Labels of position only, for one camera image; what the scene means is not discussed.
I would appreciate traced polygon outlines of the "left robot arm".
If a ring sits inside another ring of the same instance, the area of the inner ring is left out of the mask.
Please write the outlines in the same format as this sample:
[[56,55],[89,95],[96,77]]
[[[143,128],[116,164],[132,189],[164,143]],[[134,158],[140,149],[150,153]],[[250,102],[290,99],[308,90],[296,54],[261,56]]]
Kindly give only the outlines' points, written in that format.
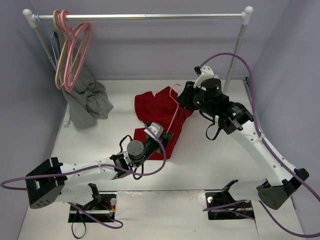
[[162,133],[159,140],[146,133],[146,140],[132,140],[125,151],[89,163],[62,163],[57,157],[46,159],[27,174],[26,182],[31,209],[44,208],[54,202],[71,202],[89,210],[100,204],[96,181],[113,181],[135,174],[146,160],[168,145],[172,133]]

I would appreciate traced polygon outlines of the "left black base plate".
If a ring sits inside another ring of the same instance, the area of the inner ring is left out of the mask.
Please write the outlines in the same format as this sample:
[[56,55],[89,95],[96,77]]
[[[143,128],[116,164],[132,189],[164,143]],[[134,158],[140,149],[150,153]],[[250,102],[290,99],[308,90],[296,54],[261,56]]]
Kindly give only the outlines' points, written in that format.
[[[101,201],[95,206],[78,206],[85,210],[92,217],[103,223],[111,223],[115,219],[117,193],[116,192],[100,192]],[[86,216],[83,212],[70,206],[68,214],[68,223],[94,223],[95,221]]]

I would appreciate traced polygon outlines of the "tan plastic hanger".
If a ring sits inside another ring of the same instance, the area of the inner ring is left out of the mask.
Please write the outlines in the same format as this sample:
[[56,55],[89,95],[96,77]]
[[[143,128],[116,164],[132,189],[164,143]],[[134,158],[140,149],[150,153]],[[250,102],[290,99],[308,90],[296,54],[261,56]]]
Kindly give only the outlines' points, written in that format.
[[81,23],[75,28],[67,26],[67,10],[55,10],[53,23],[55,28],[64,36],[61,55],[55,73],[55,85],[59,90],[70,93],[76,84],[83,67],[88,46],[91,41],[91,26]]

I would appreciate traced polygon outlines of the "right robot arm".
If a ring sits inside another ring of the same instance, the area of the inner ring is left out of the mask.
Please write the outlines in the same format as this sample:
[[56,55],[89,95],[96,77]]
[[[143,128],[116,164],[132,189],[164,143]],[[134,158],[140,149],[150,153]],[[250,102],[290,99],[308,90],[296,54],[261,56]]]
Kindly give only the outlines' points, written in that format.
[[233,102],[222,93],[221,81],[205,79],[200,85],[187,81],[177,98],[181,107],[199,111],[207,120],[218,118],[218,130],[236,140],[256,162],[265,179],[255,181],[232,180],[222,190],[221,200],[233,206],[241,200],[261,201],[278,210],[310,175],[304,168],[296,168],[282,158],[267,139],[258,135],[254,117],[241,103]]

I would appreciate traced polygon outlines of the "red t shirt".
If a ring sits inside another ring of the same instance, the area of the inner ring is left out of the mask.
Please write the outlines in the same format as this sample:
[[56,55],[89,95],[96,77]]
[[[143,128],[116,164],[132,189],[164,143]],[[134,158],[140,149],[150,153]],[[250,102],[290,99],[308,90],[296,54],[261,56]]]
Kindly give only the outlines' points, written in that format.
[[135,113],[141,122],[158,123],[165,133],[173,134],[165,148],[167,159],[172,156],[186,119],[193,114],[177,105],[177,97],[177,92],[167,86],[156,94],[147,91],[134,98]]

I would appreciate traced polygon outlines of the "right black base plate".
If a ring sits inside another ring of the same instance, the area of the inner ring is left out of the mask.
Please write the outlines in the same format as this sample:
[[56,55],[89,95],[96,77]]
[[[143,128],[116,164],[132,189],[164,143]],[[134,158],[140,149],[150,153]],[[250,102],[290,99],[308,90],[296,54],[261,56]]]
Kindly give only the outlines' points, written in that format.
[[207,218],[210,221],[222,220],[255,220],[251,201],[236,201],[228,193],[221,191],[206,191]]

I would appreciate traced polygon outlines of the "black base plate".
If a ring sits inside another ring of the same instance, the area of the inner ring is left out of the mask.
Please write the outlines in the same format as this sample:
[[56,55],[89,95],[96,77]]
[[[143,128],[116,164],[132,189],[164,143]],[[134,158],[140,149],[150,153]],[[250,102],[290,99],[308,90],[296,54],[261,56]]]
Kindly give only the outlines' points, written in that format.
[[206,191],[207,218],[210,221],[222,220],[255,220],[251,201],[236,201],[228,193],[221,191]]
[[[95,206],[78,206],[85,210],[92,217],[103,223],[111,223],[115,219],[117,193],[116,192],[100,192],[101,201]],[[70,206],[68,214],[68,223],[94,223],[95,221],[86,216],[83,212]]]

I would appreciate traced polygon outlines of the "white metal clothes rack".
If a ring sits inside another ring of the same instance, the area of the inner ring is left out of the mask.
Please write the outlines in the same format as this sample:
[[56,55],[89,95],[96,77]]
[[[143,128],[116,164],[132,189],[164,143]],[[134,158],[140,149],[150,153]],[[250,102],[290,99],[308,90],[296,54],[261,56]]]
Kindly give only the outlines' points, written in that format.
[[[68,14],[66,16],[66,24],[69,27],[75,28],[79,24],[90,24],[88,21],[140,21],[140,20],[173,20],[173,19],[241,19],[242,24],[239,31],[238,39],[235,44],[234,52],[232,57],[235,57],[241,47],[243,36],[245,34],[247,25],[249,24],[250,17],[252,15],[253,8],[247,6],[242,13],[212,13],[212,14]],[[55,63],[52,58],[52,48],[48,37],[46,36],[43,28],[38,23],[38,18],[36,14],[33,14],[30,9],[24,9],[22,14],[25,16],[31,28],[34,29],[37,34],[43,49],[49,58],[53,69],[55,70]],[[39,15],[41,23],[45,27],[46,31],[51,34],[53,30],[57,31],[59,34],[61,48],[65,42],[64,35],[58,31],[55,27],[53,14],[52,15]],[[93,39],[92,26],[90,25],[90,45]]]

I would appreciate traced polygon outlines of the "grey t shirt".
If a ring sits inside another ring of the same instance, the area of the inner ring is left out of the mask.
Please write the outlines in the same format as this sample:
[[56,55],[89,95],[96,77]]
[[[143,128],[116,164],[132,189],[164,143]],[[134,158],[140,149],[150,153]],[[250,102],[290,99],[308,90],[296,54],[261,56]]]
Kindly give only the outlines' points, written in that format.
[[80,130],[94,127],[99,119],[107,119],[114,108],[105,86],[94,80],[86,66],[82,67],[72,91],[63,89],[62,93],[69,105],[70,120]]

